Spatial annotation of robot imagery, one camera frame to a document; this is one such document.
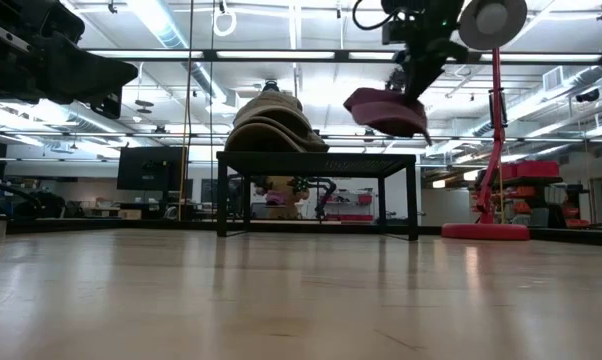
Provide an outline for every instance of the wooden floor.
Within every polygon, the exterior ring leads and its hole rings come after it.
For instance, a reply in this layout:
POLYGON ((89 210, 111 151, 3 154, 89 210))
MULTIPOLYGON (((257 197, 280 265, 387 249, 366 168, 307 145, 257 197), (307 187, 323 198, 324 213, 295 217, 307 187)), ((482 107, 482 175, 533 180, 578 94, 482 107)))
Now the wooden floor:
POLYGON ((602 359, 602 247, 12 237, 0 245, 0 359, 602 359))

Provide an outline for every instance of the table leg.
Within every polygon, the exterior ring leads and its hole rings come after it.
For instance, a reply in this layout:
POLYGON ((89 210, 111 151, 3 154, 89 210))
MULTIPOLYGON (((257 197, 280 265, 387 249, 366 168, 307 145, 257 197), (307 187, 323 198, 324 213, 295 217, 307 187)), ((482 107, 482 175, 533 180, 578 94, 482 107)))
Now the table leg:
POLYGON ((250 228, 250 217, 252 211, 250 204, 252 203, 252 187, 250 186, 250 175, 243 175, 243 230, 249 231, 250 228))
POLYGON ((217 236, 228 234, 228 165, 219 159, 217 175, 217 236))
POLYGON ((408 194, 408 239, 419 240, 419 214, 417 213, 417 176, 414 162, 405 167, 405 183, 408 194))
POLYGON ((377 220, 381 227, 381 233, 385 233, 386 227, 386 206, 385 206, 385 178, 379 178, 379 219, 377 220))

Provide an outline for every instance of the pile of cloth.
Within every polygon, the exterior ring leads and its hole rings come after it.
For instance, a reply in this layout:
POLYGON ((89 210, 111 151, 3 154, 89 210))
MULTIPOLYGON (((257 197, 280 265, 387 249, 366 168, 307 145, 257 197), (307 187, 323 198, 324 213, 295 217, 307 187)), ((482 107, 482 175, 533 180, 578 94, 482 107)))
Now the pile of cloth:
POLYGON ((262 92, 237 113, 225 151, 327 152, 294 96, 262 92))

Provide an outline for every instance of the black monitor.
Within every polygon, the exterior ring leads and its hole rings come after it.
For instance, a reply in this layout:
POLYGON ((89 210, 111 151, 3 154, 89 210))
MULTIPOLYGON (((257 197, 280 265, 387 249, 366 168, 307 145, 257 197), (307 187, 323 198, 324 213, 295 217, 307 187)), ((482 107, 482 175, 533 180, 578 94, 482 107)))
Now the black monitor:
POLYGON ((179 191, 182 151, 182 147, 121 149, 117 189, 179 191))

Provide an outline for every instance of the black metal table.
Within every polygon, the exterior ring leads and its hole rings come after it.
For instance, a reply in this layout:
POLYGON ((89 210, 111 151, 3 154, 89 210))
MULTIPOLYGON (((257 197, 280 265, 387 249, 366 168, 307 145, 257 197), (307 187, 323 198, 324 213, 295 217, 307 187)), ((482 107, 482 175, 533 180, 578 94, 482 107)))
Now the black metal table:
MULTIPOLYGON (((227 236, 228 167, 251 176, 323 176, 373 178, 379 182, 379 233, 387 230, 385 179, 406 169, 408 239, 418 240, 416 156, 386 154, 218 152, 217 235, 227 236)), ((243 181, 250 194, 250 181, 243 181)), ((250 228, 250 196, 243 196, 243 228, 250 228)))

